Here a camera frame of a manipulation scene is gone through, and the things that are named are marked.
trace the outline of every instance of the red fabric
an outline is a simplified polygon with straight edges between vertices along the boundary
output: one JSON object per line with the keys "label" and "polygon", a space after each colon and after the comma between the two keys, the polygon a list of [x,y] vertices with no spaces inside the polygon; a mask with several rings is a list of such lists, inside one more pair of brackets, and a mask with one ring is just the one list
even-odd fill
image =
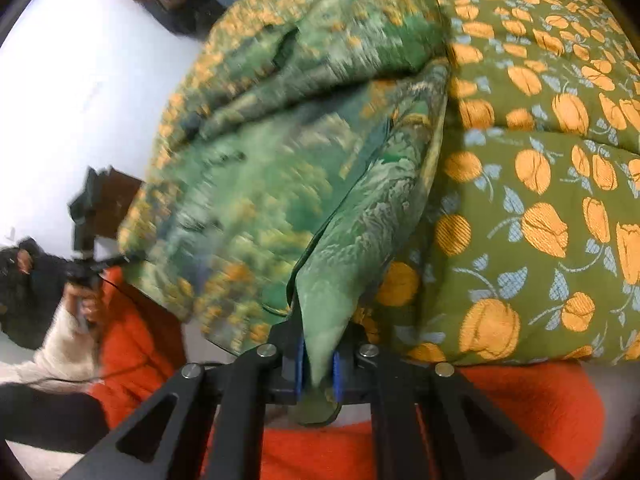
{"label": "red fabric", "polygon": [[[602,435],[604,408],[576,363],[460,368],[572,476],[580,478]],[[371,424],[265,430],[262,480],[375,480]]]}
{"label": "red fabric", "polygon": [[120,269],[109,270],[106,278],[122,290],[126,287],[127,295],[136,301],[104,282],[107,321],[100,343],[100,374],[105,379],[92,386],[89,394],[101,403],[107,425],[113,429],[186,358],[178,319],[127,286]]}

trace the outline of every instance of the black pants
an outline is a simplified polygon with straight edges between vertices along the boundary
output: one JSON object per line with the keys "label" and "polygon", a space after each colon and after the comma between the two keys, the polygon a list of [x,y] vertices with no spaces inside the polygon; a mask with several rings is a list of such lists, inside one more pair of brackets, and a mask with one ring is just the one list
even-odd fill
{"label": "black pants", "polygon": [[100,402],[87,394],[50,394],[0,385],[0,436],[29,446],[86,453],[109,433]]}

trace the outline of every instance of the white wall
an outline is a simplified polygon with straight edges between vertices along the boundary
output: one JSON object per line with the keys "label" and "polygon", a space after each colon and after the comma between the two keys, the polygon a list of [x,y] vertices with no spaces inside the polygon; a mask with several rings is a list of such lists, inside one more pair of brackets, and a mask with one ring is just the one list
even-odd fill
{"label": "white wall", "polygon": [[200,51],[132,0],[33,0],[0,47],[0,240],[69,256],[87,166],[143,177],[162,108]]}

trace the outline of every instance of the person's hand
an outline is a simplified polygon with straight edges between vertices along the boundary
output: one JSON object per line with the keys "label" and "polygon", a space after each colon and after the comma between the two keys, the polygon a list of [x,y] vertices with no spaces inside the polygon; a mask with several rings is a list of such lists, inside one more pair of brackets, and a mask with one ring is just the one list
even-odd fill
{"label": "person's hand", "polygon": [[29,274],[31,272],[31,267],[33,267],[33,260],[31,259],[31,255],[25,250],[20,249],[18,251],[18,269],[23,274]]}
{"label": "person's hand", "polygon": [[84,316],[89,323],[102,325],[104,322],[105,308],[100,290],[67,283],[63,303],[68,313],[74,317],[78,316],[79,304],[80,315]]}

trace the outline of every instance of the metal bolt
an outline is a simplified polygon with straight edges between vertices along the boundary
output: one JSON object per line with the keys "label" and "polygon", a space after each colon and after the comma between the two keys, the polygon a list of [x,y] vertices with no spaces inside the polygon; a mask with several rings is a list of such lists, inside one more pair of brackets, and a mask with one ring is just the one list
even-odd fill
{"label": "metal bolt", "polygon": [[258,355],[260,357],[272,357],[276,355],[277,351],[276,345],[272,345],[271,343],[258,346]]}
{"label": "metal bolt", "polygon": [[440,377],[451,377],[453,373],[456,371],[453,365],[449,363],[438,363],[436,364],[436,375]]}
{"label": "metal bolt", "polygon": [[202,367],[196,363],[189,363],[182,367],[181,373],[185,379],[195,379],[202,373]]}
{"label": "metal bolt", "polygon": [[378,347],[369,343],[360,347],[360,355],[362,357],[375,357],[379,353]]}

